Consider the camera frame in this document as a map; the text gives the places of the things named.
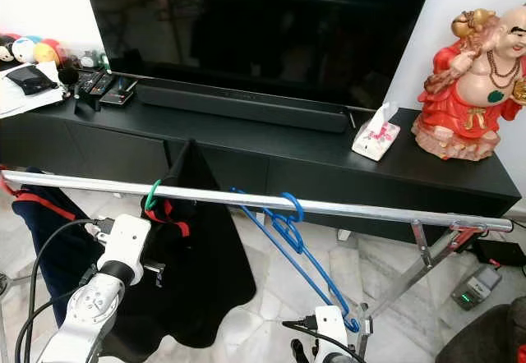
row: red strap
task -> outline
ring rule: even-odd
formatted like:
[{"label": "red strap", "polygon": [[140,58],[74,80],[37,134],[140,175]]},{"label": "red strap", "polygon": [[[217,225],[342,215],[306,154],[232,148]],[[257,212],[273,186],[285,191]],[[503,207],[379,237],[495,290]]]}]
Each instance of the red strap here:
[{"label": "red strap", "polygon": [[181,235],[183,237],[190,236],[190,227],[188,226],[188,223],[186,223],[186,222],[176,222],[175,224],[178,225],[179,228],[181,229]]},{"label": "red strap", "polygon": [[153,209],[145,209],[145,214],[148,215],[148,218],[150,218],[152,221],[156,221],[156,222],[159,222],[159,223],[166,223],[166,221],[158,219],[155,216],[155,212],[154,212]]},{"label": "red strap", "polygon": [[[155,216],[155,212],[153,209],[145,210],[145,214],[153,221],[159,222],[159,223],[166,223],[166,221],[163,221],[161,219],[158,219]],[[179,229],[181,229],[181,236],[182,237],[189,237],[190,236],[190,226],[188,226],[188,223],[186,222],[174,222],[172,219],[168,218],[170,223],[173,223],[177,226],[179,226]]]},{"label": "red strap", "polygon": [[0,187],[11,196],[18,196],[20,191],[14,191],[11,189],[11,187],[7,184],[6,179],[3,177],[3,172],[1,172],[1,170],[7,170],[7,168],[0,164]]},{"label": "red strap", "polygon": [[47,209],[51,209],[55,213],[59,214],[60,216],[64,217],[65,219],[69,219],[70,221],[75,219],[75,214],[72,214],[65,209],[61,209],[60,207],[57,207],[55,204],[51,203],[49,200],[43,199],[38,195],[34,195],[32,193],[23,193],[21,192],[15,199],[15,201],[34,201],[35,203],[39,203],[46,207]]},{"label": "red strap", "polygon": [[526,363],[526,344],[519,347],[517,353],[517,363]]},{"label": "red strap", "polygon": [[164,214],[167,218],[170,218],[170,213],[173,210],[172,203],[170,203],[170,200],[164,200]]}]

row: cabinet drawer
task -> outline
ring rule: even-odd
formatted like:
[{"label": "cabinet drawer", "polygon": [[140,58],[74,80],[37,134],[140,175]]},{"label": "cabinet drawer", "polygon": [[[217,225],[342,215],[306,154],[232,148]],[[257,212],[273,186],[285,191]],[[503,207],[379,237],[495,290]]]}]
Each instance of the cabinet drawer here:
[{"label": "cabinet drawer", "polygon": [[78,177],[88,171],[66,124],[30,113],[0,121],[0,163]]},{"label": "cabinet drawer", "polygon": [[[168,143],[172,162],[176,161],[183,146],[183,142]],[[267,158],[204,145],[199,145],[199,148],[222,191],[235,186],[246,192],[265,194]]]},{"label": "cabinet drawer", "polygon": [[93,178],[151,184],[168,171],[162,140],[78,124],[70,129]]},{"label": "cabinet drawer", "polygon": [[[408,181],[367,175],[363,172],[327,168],[323,165],[271,160],[267,193],[278,195],[283,191],[290,192],[299,199],[440,213],[478,214],[489,217],[500,217],[506,207],[503,200],[495,197],[422,186]],[[318,214],[307,214],[306,220],[355,232],[414,242],[408,223]],[[430,244],[444,231],[443,227],[426,226],[425,229]]]}]

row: remote control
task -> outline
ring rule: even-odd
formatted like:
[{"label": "remote control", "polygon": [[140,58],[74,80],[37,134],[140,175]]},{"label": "remote control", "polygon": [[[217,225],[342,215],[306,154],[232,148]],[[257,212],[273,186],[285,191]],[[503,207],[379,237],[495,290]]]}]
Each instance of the remote control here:
[{"label": "remote control", "polygon": [[86,81],[82,83],[81,89],[88,94],[103,75],[104,73],[102,71],[92,73],[89,77],[86,77]]},{"label": "remote control", "polygon": [[111,74],[104,73],[104,75],[97,81],[93,89],[90,91],[90,94],[104,94],[108,90],[109,86],[112,84],[115,76]]},{"label": "remote control", "polygon": [[126,92],[119,88],[112,88],[106,94],[100,98],[100,102],[106,105],[123,106],[131,96],[134,95],[134,91],[130,90]]}]

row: blue hanger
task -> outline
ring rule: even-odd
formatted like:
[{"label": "blue hanger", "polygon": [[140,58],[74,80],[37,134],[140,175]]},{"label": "blue hanger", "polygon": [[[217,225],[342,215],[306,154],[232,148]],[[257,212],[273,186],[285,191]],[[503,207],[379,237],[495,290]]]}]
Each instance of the blue hanger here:
[{"label": "blue hanger", "polygon": [[[231,191],[237,193],[245,193],[236,188],[231,188]],[[280,234],[280,236],[296,251],[297,254],[305,254],[305,256],[309,259],[312,265],[316,268],[318,273],[327,282],[329,290],[331,290],[334,293],[342,308],[342,317],[344,318],[345,327],[351,332],[357,333],[360,329],[358,322],[354,318],[351,318],[351,320],[347,319],[349,313],[347,302],[345,301],[338,287],[336,287],[335,283],[330,278],[329,274],[323,269],[321,264],[307,249],[307,247],[303,243],[302,235],[294,225],[294,223],[299,223],[303,221],[304,213],[302,206],[299,204],[298,200],[290,193],[284,192],[281,195],[294,204],[294,207],[296,208],[295,214],[285,217],[282,214],[276,214],[273,211],[270,211],[266,207],[261,207],[261,209],[267,216],[270,217],[272,221],[272,227]],[[300,266],[298,262],[283,248],[283,246],[279,243],[276,237],[266,228],[266,226],[260,221],[258,221],[256,216],[245,205],[240,205],[240,207],[247,215],[247,217],[250,218],[252,222],[255,223],[257,227],[263,231],[264,234],[266,234],[266,236],[274,243],[276,248],[278,248],[278,250],[287,258],[291,265],[294,266],[294,268],[303,276],[303,278],[305,278],[308,284],[311,285],[312,289],[314,289],[314,291],[321,297],[321,299],[328,306],[333,306],[334,303],[330,300],[330,298],[327,297],[327,295],[316,285],[312,278],[308,276],[308,274],[305,272],[302,266]]]}]

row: black cable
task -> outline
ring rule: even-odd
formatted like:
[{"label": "black cable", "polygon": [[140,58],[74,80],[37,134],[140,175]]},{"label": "black cable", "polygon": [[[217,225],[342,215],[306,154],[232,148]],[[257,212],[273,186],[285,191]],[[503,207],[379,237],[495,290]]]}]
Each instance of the black cable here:
[{"label": "black cable", "polygon": [[[42,245],[42,248],[40,248],[39,254],[36,256],[35,263],[33,264],[33,270],[31,271],[31,284],[30,284],[30,304],[29,309],[27,313],[28,320],[33,317],[33,314],[35,312],[35,293],[36,293],[36,277],[39,270],[39,263],[40,259],[42,258],[42,254],[44,253],[45,249],[48,247],[49,243],[60,233],[62,233],[64,230],[67,230],[71,226],[75,225],[83,225],[85,223],[93,223],[94,225],[97,224],[96,219],[77,219],[75,221],[71,221],[69,223],[66,223],[65,225],[62,225],[57,230],[53,232],[51,236],[49,236],[48,240]],[[30,363],[30,352],[31,352],[31,336],[33,334],[33,324],[29,322],[27,325],[27,336],[25,337],[25,347],[24,347],[24,363]]]},{"label": "black cable", "polygon": [[511,221],[512,223],[514,223],[515,225],[520,226],[520,227],[526,229],[526,225],[524,225],[523,223],[519,223],[519,222],[515,221],[514,219],[510,219],[510,221]]},{"label": "black cable", "polygon": [[321,338],[322,340],[326,340],[327,342],[330,342],[330,343],[334,344],[335,346],[337,346],[337,347],[343,349],[344,351],[346,351],[350,356],[352,356],[359,363],[366,363],[355,351],[351,351],[346,345],[342,344],[341,342],[338,342],[338,341],[334,340],[333,338],[327,337],[324,334],[319,334],[317,332],[312,332],[309,329],[305,329],[305,328],[302,328],[300,326],[297,326],[296,325],[297,323],[298,323],[297,321],[287,321],[287,320],[285,320],[281,324],[285,328],[289,328],[289,329],[292,329],[292,330],[297,330],[298,332],[302,332],[302,333],[308,334],[310,336],[313,336],[313,337],[316,337],[316,338]]},{"label": "black cable", "polygon": [[21,347],[22,347],[22,340],[24,339],[24,334],[25,334],[25,331],[30,327],[30,325],[33,324],[33,321],[35,320],[35,318],[37,317],[37,315],[39,315],[42,311],[44,311],[46,308],[48,308],[49,306],[52,306],[53,304],[55,304],[57,301],[61,300],[61,299],[65,299],[66,297],[69,297],[71,296],[73,293],[76,292],[78,288],[68,292],[68,293],[64,293],[63,295],[55,298],[55,299],[52,299],[50,301],[48,301],[47,303],[45,303],[44,305],[42,305],[41,307],[39,307],[39,309],[37,309],[28,319],[27,321],[22,325],[22,329],[20,330],[20,332],[18,333],[18,338],[16,339],[16,346],[15,346],[15,362],[16,363],[21,363],[21,357],[20,357],[20,352],[21,352]]}]

